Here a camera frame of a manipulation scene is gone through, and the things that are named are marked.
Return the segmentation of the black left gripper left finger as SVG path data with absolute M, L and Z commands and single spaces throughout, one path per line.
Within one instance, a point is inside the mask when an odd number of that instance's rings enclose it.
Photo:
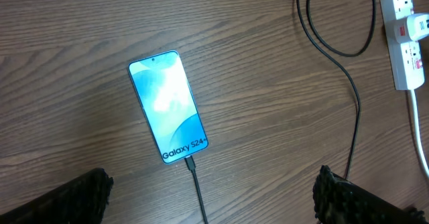
M 95 168 L 42 196 L 1 215 L 1 224 L 100 224 L 114 180 Z

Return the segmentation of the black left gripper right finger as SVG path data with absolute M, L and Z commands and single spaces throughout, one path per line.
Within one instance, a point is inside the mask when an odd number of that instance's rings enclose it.
M 322 166 L 313 186 L 315 218 L 323 224 L 428 224 L 425 212 L 400 209 Z

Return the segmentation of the Samsung Galaxy smartphone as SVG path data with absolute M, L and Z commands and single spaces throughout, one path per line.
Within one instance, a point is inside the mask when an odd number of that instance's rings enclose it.
M 171 50 L 132 62 L 128 71 L 163 163 L 208 147 L 179 53 Z

